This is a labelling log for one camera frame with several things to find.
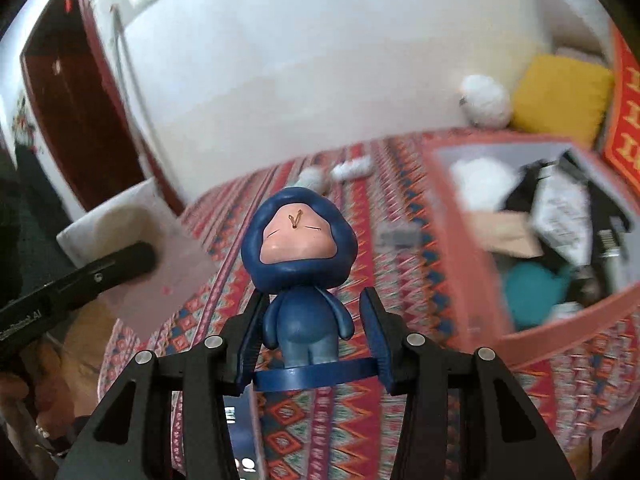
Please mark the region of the smartphone with pink case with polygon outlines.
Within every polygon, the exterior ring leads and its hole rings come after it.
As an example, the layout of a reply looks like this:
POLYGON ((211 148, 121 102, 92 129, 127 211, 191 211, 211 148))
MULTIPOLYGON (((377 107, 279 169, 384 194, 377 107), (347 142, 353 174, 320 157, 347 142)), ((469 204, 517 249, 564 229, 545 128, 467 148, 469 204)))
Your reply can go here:
POLYGON ((256 394, 251 386, 240 396, 224 397, 224 414, 240 479, 265 479, 256 394))

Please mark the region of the grey packaged puff card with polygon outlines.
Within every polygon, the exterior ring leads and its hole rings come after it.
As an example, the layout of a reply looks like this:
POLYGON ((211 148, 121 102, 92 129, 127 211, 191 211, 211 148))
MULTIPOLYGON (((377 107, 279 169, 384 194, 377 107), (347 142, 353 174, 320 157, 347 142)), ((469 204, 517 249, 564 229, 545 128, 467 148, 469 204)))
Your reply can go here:
POLYGON ((529 223, 571 266, 591 260, 590 197, 584 178, 560 162, 544 166, 535 188, 529 223))

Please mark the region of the pink cardboard box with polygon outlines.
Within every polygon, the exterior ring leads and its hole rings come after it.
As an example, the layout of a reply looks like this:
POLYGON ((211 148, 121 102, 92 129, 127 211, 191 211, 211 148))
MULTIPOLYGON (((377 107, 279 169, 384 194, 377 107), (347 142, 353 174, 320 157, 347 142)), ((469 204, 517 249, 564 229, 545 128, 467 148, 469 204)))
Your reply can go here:
POLYGON ((567 138, 548 134, 452 129, 425 133, 422 154, 428 171, 428 189, 434 198, 435 231, 452 286, 457 326, 455 347, 463 351, 483 346, 494 348, 508 367, 518 370, 581 344, 638 309, 639 199, 596 153, 567 138), (468 230, 458 207, 456 190, 449 180, 449 167, 457 160, 492 156, 518 168, 537 159, 558 157, 567 150, 574 153, 580 166, 616 200, 634 224, 634 230, 624 236, 629 254, 627 275, 632 283, 619 294, 566 321, 515 333, 503 305, 494 260, 477 246, 468 230))

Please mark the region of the grey cylinder tube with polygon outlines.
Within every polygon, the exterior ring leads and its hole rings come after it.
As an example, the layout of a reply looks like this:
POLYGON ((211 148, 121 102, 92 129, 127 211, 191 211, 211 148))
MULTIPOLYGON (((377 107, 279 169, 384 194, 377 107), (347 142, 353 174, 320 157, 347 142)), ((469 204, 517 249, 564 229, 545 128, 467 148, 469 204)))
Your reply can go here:
POLYGON ((378 246, 393 250, 418 247, 421 240, 421 229, 412 223, 383 224, 376 236, 378 246))

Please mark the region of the red recruitment sign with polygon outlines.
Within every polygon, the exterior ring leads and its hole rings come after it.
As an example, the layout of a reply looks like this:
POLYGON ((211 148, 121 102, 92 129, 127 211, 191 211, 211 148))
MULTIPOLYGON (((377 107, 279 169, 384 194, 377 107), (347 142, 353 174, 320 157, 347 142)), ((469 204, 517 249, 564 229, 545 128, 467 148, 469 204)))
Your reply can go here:
POLYGON ((611 25, 614 93, 603 158, 639 195, 640 73, 639 63, 620 30, 611 25))

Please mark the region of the patterned red bedspread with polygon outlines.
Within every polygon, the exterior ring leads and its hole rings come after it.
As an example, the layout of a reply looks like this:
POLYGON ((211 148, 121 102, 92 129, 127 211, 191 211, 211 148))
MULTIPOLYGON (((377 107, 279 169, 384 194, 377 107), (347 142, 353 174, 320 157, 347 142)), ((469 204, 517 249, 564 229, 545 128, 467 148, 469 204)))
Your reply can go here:
POLYGON ((213 188, 182 215, 213 270, 149 336, 115 325, 100 407, 169 479, 241 479, 224 404, 250 399, 267 479, 569 479, 571 450, 622 432, 592 476, 638 477, 639 208, 582 148, 500 131, 356 144, 373 174, 327 196, 300 158, 213 188), (451 169, 516 170, 500 212, 578 203, 604 298, 558 320, 564 256, 504 272, 451 169))

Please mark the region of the small wooden board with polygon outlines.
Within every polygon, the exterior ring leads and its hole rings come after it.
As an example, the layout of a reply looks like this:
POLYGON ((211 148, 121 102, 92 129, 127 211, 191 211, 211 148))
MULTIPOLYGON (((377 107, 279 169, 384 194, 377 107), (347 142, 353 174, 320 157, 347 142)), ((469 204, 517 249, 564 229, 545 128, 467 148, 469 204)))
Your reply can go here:
POLYGON ((544 253, 525 212, 477 210, 466 212, 464 218, 475 243, 485 252, 521 259, 544 253))

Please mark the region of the yellow cushion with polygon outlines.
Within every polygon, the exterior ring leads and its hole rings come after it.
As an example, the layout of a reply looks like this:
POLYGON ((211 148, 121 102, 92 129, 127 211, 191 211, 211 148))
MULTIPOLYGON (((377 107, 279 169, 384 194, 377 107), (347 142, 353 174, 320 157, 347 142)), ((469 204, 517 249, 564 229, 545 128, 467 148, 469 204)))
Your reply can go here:
POLYGON ((511 127, 566 136, 592 148, 613 88, 614 75, 606 67, 561 55, 537 55, 512 93, 511 127))

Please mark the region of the blue hooded figurine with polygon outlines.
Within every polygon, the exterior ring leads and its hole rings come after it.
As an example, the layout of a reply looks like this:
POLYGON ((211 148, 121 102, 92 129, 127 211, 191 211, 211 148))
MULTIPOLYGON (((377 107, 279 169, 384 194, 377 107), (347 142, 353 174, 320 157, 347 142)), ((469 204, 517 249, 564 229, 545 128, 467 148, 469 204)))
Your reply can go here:
POLYGON ((242 240, 244 269, 269 298, 260 344, 280 350, 283 366, 255 375, 255 389, 283 392, 332 387, 376 375, 369 358, 342 361, 340 342, 355 322, 333 291, 358 256, 354 229, 330 200, 289 186, 256 210, 242 240))

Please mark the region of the white bear plush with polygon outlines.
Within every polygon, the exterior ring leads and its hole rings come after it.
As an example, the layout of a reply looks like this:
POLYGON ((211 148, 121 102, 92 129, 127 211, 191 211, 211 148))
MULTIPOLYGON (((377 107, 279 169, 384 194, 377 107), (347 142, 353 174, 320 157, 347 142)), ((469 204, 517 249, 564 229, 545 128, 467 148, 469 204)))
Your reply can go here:
POLYGON ((457 160, 449 168, 465 211, 498 211, 521 181, 518 170, 493 157, 457 160))

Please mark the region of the grey felt ball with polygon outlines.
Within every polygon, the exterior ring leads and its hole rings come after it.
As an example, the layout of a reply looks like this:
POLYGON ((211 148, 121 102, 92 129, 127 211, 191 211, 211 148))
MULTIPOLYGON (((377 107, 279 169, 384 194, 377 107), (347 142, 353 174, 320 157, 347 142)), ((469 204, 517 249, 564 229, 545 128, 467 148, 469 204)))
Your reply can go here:
POLYGON ((299 173, 294 186, 298 188, 308 188, 308 190, 320 195, 326 195, 329 193, 331 181, 323 167, 308 166, 299 173))

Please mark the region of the white fluffy chick plush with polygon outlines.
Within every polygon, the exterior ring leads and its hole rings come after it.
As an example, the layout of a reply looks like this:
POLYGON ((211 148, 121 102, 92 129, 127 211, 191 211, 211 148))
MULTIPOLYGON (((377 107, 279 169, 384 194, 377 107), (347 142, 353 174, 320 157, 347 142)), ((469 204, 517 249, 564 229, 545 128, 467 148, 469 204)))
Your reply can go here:
POLYGON ((478 128, 502 129, 510 124, 509 92, 494 78, 465 76, 460 84, 459 105, 469 123, 478 128))

